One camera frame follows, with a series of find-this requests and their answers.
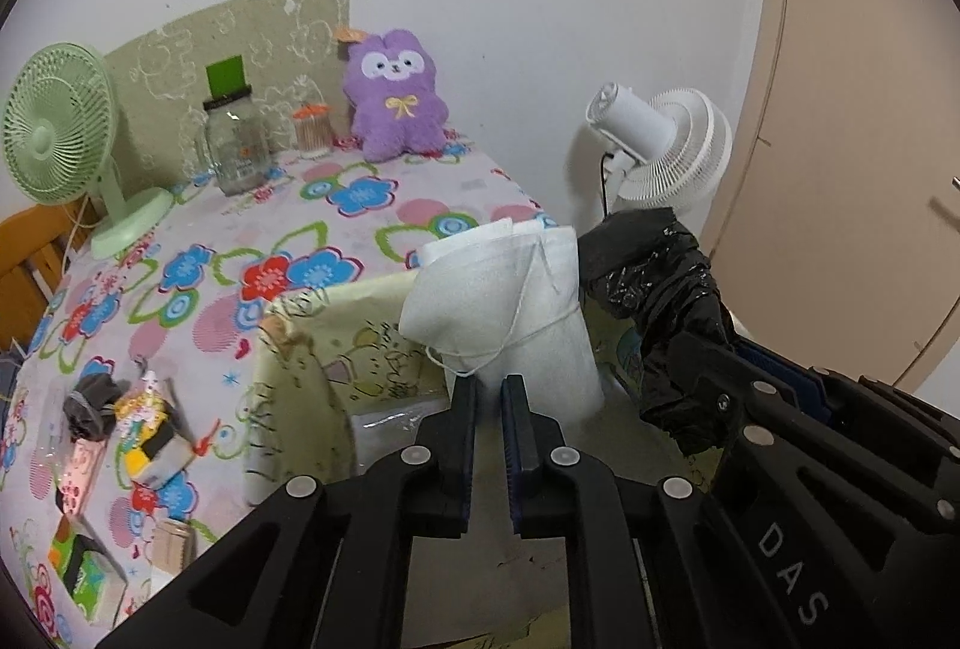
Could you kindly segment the white cloth drawstring pouch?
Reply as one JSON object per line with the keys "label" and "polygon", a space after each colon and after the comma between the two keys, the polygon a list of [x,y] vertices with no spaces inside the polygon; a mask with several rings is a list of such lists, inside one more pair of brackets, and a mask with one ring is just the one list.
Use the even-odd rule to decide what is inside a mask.
{"label": "white cloth drawstring pouch", "polygon": [[427,244],[418,259],[398,330],[434,364],[491,392],[519,374],[530,408],[561,424],[601,412],[573,228],[503,218]]}

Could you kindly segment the green cup on jar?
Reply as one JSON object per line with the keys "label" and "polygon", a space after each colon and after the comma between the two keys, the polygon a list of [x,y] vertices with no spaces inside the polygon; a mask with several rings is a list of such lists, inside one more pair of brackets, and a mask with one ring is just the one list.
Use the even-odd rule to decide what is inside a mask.
{"label": "green cup on jar", "polygon": [[240,55],[231,55],[223,61],[208,64],[205,67],[205,73],[212,100],[238,93],[247,86],[244,61]]}

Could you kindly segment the glass mason jar mug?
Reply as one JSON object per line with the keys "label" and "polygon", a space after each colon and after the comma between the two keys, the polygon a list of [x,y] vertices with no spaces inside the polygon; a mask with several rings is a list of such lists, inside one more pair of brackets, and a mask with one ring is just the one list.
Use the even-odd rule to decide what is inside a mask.
{"label": "glass mason jar mug", "polygon": [[195,143],[221,192],[239,195],[262,186],[272,156],[262,112],[252,101],[252,88],[245,86],[206,100],[203,111],[205,121]]}

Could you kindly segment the dark grey drawstring pouch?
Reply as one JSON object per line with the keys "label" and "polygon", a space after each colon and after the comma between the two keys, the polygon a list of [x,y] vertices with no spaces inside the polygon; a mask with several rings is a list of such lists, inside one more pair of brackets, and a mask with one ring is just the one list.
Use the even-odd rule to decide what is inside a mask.
{"label": "dark grey drawstring pouch", "polygon": [[101,442],[109,438],[116,426],[116,403],[129,387],[130,382],[114,381],[109,373],[80,379],[62,403],[70,439]]}

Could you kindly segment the clear plastic sleeve pack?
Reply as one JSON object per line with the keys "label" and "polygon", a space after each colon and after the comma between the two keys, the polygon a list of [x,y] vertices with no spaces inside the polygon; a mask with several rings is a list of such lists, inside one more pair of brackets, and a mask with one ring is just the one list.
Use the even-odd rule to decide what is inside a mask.
{"label": "clear plastic sleeve pack", "polygon": [[72,438],[66,429],[50,438],[47,463],[52,468],[53,499],[65,516],[83,516],[106,449],[105,439]]}

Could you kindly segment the small brown paper box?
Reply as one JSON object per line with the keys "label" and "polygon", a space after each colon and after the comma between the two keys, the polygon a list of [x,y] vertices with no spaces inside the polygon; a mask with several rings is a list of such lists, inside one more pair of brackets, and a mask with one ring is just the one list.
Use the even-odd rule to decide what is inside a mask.
{"label": "small brown paper box", "polygon": [[176,576],[194,558],[194,529],[187,522],[163,519],[151,537],[151,564],[164,574]]}

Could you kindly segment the toothpick jar orange lid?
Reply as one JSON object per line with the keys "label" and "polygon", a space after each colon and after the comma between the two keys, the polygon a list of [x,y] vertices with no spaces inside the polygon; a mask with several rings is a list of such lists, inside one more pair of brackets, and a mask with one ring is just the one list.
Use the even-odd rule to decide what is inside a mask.
{"label": "toothpick jar orange lid", "polygon": [[327,104],[304,103],[293,112],[296,146],[304,158],[319,158],[332,150],[334,131]]}

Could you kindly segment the yellow cartoon paper box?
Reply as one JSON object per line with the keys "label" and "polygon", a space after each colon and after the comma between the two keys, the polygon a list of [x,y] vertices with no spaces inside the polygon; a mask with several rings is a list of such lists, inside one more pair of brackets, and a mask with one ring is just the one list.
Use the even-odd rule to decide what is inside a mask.
{"label": "yellow cartoon paper box", "polygon": [[[413,280],[394,273],[267,304],[249,395],[247,504],[299,473],[358,475],[412,444],[418,423],[446,406],[451,379],[398,333]],[[413,545],[402,642],[565,647],[567,600],[562,544],[512,533],[498,418],[483,390],[469,533]]]}

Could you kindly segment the purple plush bunny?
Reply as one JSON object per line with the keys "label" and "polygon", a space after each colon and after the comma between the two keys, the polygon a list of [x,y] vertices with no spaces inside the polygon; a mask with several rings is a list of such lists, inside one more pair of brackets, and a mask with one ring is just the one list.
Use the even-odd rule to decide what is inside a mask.
{"label": "purple plush bunny", "polygon": [[353,109],[352,135],[368,163],[444,150],[449,108],[436,91],[436,64],[408,29],[350,44],[343,93]]}

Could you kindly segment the black plastic bag bundle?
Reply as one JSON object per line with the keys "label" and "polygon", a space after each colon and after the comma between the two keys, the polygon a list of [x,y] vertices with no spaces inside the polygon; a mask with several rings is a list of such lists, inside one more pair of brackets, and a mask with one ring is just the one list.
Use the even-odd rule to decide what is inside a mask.
{"label": "black plastic bag bundle", "polygon": [[583,293],[615,321],[628,321],[636,345],[620,360],[641,420],[695,456],[721,444],[726,412],[698,399],[692,379],[670,373],[680,335],[729,350],[736,329],[695,234],[670,208],[615,211],[578,238]]}

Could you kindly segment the green desk fan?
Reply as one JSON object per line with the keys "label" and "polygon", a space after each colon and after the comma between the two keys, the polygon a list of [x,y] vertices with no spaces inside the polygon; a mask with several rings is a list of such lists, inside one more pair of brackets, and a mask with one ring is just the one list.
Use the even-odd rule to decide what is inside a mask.
{"label": "green desk fan", "polygon": [[106,218],[89,238],[96,259],[135,246],[174,204],[161,187],[122,194],[112,156],[119,117],[106,62],[76,43],[38,50],[14,78],[3,107],[3,161],[26,197],[39,205],[85,195],[103,202]]}

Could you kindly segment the white standing fan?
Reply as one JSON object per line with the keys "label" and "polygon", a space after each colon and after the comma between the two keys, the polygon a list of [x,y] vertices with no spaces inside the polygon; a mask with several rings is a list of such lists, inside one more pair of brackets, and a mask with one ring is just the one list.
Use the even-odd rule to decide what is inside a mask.
{"label": "white standing fan", "polygon": [[682,215],[713,195],[731,161],[731,124],[696,88],[644,101],[608,82],[589,101],[586,124],[608,143],[601,161],[607,215],[656,208]]}

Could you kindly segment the green tissue pack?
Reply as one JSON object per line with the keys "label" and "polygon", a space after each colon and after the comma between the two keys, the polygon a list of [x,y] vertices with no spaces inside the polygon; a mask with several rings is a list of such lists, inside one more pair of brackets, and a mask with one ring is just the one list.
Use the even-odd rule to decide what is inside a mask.
{"label": "green tissue pack", "polygon": [[80,519],[60,516],[47,559],[89,624],[112,626],[127,582]]}

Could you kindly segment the yellow cartoon print pouch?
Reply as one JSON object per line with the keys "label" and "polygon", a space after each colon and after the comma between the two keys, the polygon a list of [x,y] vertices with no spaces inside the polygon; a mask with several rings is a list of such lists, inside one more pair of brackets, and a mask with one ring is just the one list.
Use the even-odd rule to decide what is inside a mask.
{"label": "yellow cartoon print pouch", "polygon": [[194,460],[171,385],[147,369],[114,403],[119,459],[127,477],[160,490]]}

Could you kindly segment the green cartoon backing board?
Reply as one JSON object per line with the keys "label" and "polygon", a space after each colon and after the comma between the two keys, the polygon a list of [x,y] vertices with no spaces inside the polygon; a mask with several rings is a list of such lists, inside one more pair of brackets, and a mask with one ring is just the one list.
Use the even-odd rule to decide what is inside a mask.
{"label": "green cartoon backing board", "polygon": [[335,32],[349,24],[350,0],[228,0],[108,52],[119,103],[112,158],[122,192],[171,189],[202,172],[195,137],[210,98],[206,67],[236,55],[272,150],[296,145],[291,114],[302,104],[327,106],[335,135],[348,135]]}

